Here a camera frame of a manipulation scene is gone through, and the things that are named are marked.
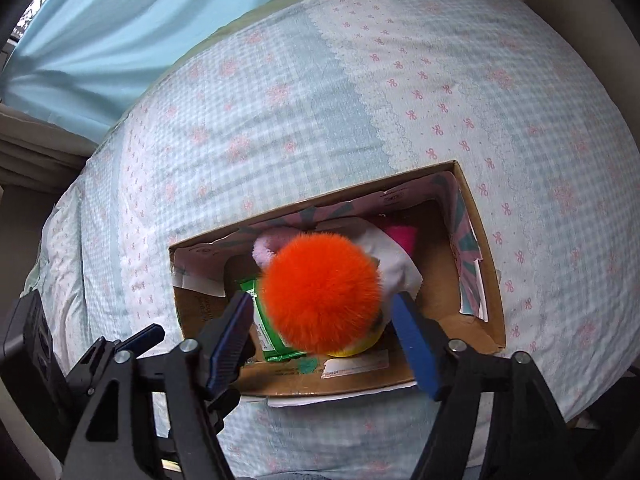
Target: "silver bolt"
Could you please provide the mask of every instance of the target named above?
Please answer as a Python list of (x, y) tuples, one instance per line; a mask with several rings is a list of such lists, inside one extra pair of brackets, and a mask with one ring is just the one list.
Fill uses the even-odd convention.
[(198, 347), (198, 342), (195, 339), (185, 339), (179, 345), (180, 350), (184, 353), (191, 352)]
[(513, 358), (516, 359), (516, 362), (521, 365), (527, 365), (531, 362), (531, 356), (526, 352), (516, 352), (513, 355)]
[(113, 358), (119, 365), (126, 363), (131, 358), (131, 352), (128, 350), (120, 350)]
[(452, 339), (449, 341), (449, 349), (453, 352), (464, 352), (466, 350), (466, 343), (462, 339)]

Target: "patterned quilt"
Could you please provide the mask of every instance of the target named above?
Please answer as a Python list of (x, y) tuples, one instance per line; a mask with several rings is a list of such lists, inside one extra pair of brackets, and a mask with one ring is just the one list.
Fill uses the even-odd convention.
[[(177, 66), (44, 227), (34, 279), (60, 362), (152, 322), (161, 350), (180, 341), (169, 245), (451, 159), (500, 274), (504, 354), (529, 351), (576, 415), (640, 352), (640, 155), (582, 59), (518, 0), (305, 0)], [(436, 410), (412, 388), (242, 403), (220, 440), (237, 475), (401, 479)]]

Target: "robotic arm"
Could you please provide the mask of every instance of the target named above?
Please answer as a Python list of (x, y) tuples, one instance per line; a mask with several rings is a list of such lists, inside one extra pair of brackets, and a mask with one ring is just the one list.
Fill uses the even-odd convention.
[[(252, 320), (251, 297), (238, 292), (222, 317), (169, 353), (138, 358), (164, 338), (158, 325), (125, 342), (101, 337), (65, 379), (35, 291), (0, 333), (0, 376), (64, 463), (63, 480), (165, 479), (162, 459), (178, 463), (185, 480), (232, 480), (216, 435), (255, 352)], [(529, 354), (487, 356), (450, 340), (406, 293), (394, 298), (392, 322), (418, 386), (441, 402), (412, 480), (462, 478), (482, 392), (494, 392), (494, 406), (481, 479), (579, 478), (564, 420)], [(156, 435), (152, 392), (166, 394), (169, 438)]]

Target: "orange pom-pom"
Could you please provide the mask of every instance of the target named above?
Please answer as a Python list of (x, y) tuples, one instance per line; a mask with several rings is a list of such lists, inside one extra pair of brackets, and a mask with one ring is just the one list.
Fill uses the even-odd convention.
[(380, 311), (373, 261), (333, 233), (295, 237), (260, 282), (271, 325), (294, 348), (308, 352), (342, 350), (367, 334)]

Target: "green wet wipes packet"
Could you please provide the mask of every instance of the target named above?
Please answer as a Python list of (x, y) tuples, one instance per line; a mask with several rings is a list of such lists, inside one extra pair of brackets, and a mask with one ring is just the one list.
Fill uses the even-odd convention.
[(293, 357), (305, 355), (306, 352), (296, 350), (288, 345), (273, 329), (269, 318), (264, 312), (258, 297), (258, 280), (252, 278), (240, 283), (240, 288), (247, 292), (254, 300), (254, 325), (260, 340), (265, 361), (284, 361)]

